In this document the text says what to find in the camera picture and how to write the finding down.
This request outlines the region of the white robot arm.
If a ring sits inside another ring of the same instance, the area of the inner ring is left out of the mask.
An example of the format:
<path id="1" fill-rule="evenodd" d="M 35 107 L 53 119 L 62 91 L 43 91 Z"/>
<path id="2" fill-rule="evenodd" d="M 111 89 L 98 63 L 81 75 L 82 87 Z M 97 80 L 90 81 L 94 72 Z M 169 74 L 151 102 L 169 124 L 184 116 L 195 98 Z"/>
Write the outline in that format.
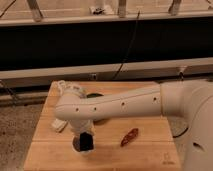
<path id="1" fill-rule="evenodd" d="M 182 116 L 189 126 L 183 171 L 213 171 L 213 82 L 175 81 L 127 92 L 87 98 L 82 87 L 62 89 L 55 117 L 70 122 L 77 134 L 94 120 L 115 117 Z"/>

